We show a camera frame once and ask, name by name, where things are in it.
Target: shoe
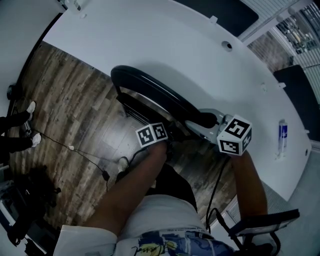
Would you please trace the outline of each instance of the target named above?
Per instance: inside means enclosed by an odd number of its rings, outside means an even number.
[[[36,145],[38,145],[40,141],[41,141],[41,135],[40,133],[37,133],[32,137],[32,147],[35,147]]]
[[[26,111],[30,114],[28,121],[30,121],[32,119],[32,116],[33,116],[32,114],[35,111],[35,109],[36,109],[36,103],[34,101],[32,101],[30,103],[30,105],[28,106],[28,108],[26,109]]]
[[[118,161],[119,173],[124,172],[129,166],[129,160],[125,156],[121,157]]]
[[[155,180],[155,181],[153,182],[153,184],[152,184],[151,188],[152,188],[152,189],[155,189],[155,188],[156,188],[156,186],[157,186],[157,181]]]

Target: electrical cable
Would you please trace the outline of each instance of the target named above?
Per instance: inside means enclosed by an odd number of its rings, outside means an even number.
[[[280,240],[279,238],[277,237],[276,233],[275,232],[271,232],[270,233],[270,236],[273,238],[275,244],[276,244],[276,251],[275,253],[273,254],[273,256],[276,256],[278,255],[278,253],[280,252],[280,249],[281,249],[281,243],[280,243]]]
[[[109,174],[107,173],[106,170],[103,170],[101,169],[96,163],[94,163],[93,161],[91,161],[89,158],[87,158],[85,155],[81,154],[80,152],[84,153],[84,154],[88,154],[88,155],[91,155],[95,158],[98,158],[98,159],[104,159],[104,158],[101,158],[101,157],[98,157],[98,156],[95,156],[95,155],[92,155],[90,153],[87,153],[87,152],[84,152],[80,149],[77,149],[77,148],[74,148],[74,149],[71,149],[69,146],[53,139],[53,138],[50,138],[49,136],[45,135],[44,133],[42,133],[41,131],[38,131],[37,129],[33,129],[35,132],[37,133],[40,133],[42,136],[46,137],[47,139],[53,141],[54,143],[57,143],[59,144],[60,146],[63,146],[65,147],[66,149],[70,150],[70,151],[73,151],[73,152],[76,152],[77,154],[79,154],[80,156],[82,156],[83,158],[87,159],[90,163],[92,163],[93,165],[95,165],[100,171],[101,171],[101,174],[102,174],[102,177],[103,179],[105,180],[106,182],[106,191],[108,191],[108,180],[109,180]]]
[[[213,208],[213,209],[211,210],[210,214],[209,214],[209,211],[210,211],[211,204],[212,204],[212,200],[213,200],[214,195],[215,195],[215,193],[216,193],[216,190],[217,190],[219,181],[220,181],[220,179],[221,179],[222,173],[223,173],[223,171],[224,171],[224,169],[225,169],[225,167],[226,167],[229,159],[230,159],[230,156],[227,156],[227,157],[225,158],[222,166],[221,166],[219,176],[218,176],[218,178],[217,178],[217,180],[216,180],[216,182],[215,182],[215,186],[214,186],[213,191],[212,191],[212,194],[211,194],[211,198],[210,198],[210,201],[209,201],[209,204],[208,204],[208,208],[207,208],[207,210],[206,210],[206,215],[205,215],[205,225],[206,225],[206,227],[205,227],[205,228],[208,230],[209,233],[211,233],[211,228],[210,228],[210,223],[209,223],[210,218],[211,218],[211,215],[212,215],[212,213],[213,213],[213,211],[214,211],[215,209],[216,209],[217,211],[218,211],[218,209],[217,209],[217,208]]]
[[[35,132],[37,132],[37,133],[40,133],[42,136],[46,137],[47,139],[53,141],[54,143],[57,143],[57,144],[59,144],[60,146],[63,146],[63,147],[65,147],[66,149],[68,149],[68,150],[70,150],[70,151],[76,152],[77,154],[79,154],[79,155],[82,156],[83,158],[87,159],[90,163],[92,163],[93,165],[95,165],[95,166],[101,171],[102,177],[103,177],[103,179],[104,179],[105,182],[106,182],[106,191],[108,191],[108,180],[109,180],[109,174],[108,174],[108,172],[107,172],[106,170],[101,169],[96,163],[94,163],[93,161],[91,161],[89,158],[87,158],[85,155],[83,155],[83,154],[81,154],[81,153],[84,153],[84,154],[87,154],[87,155],[91,155],[91,156],[93,156],[93,157],[95,157],[95,158],[98,158],[98,159],[103,159],[103,160],[107,160],[107,159],[102,158],[102,157],[99,157],[99,156],[96,156],[96,155],[93,155],[93,154],[90,154],[90,153],[87,153],[87,152],[82,151],[82,150],[77,149],[77,148],[72,149],[72,148],[70,148],[69,146],[67,146],[67,145],[65,145],[65,144],[63,144],[63,143],[61,143],[61,142],[59,142],[59,141],[57,141],[57,140],[55,140],[55,139],[47,136],[46,134],[44,134],[43,132],[41,132],[41,131],[39,131],[39,130],[37,130],[37,129],[33,129],[33,130],[34,130]],[[131,159],[130,162],[128,163],[128,167],[131,165],[131,163],[133,162],[133,160],[135,159],[135,157],[137,156],[137,154],[139,154],[139,153],[142,152],[142,151],[145,151],[146,149],[147,149],[147,147],[144,147],[144,148],[139,149],[137,152],[135,152],[135,153],[133,154],[133,156],[132,156],[132,159]]]
[[[234,243],[236,244],[236,246],[238,246],[238,248],[240,250],[242,250],[244,248],[244,246],[241,244],[241,242],[238,240],[237,236],[234,235],[233,233],[230,233],[230,228],[228,227],[228,225],[226,224],[224,218],[222,217],[222,215],[220,214],[219,210],[217,208],[213,208],[210,215],[209,215],[209,220],[211,217],[211,214],[213,213],[213,211],[215,211],[216,214],[216,218],[218,220],[218,222],[220,223],[220,225],[225,229],[225,231],[227,231],[227,233],[229,234],[230,238],[234,241]]]

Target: forearm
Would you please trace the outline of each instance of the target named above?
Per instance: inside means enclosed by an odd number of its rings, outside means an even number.
[[[266,194],[249,153],[231,159],[241,218],[268,214]]]
[[[154,183],[166,159],[165,153],[147,156],[105,194],[85,225],[106,229],[118,235]]]

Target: white desk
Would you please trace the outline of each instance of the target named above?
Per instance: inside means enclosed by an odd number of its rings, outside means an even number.
[[[116,65],[129,65],[198,109],[215,108],[251,121],[248,151],[260,178],[285,200],[290,198],[309,157],[310,141],[272,73],[236,37],[170,0],[92,0],[82,14],[87,16],[66,11],[44,41],[107,75]],[[222,41],[232,45],[231,52]],[[288,123],[286,159],[275,161],[283,118]]]

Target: white wall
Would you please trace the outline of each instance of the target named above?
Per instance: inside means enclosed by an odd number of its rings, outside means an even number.
[[[16,83],[39,37],[63,11],[56,0],[0,0],[0,117],[7,115],[8,86]]]

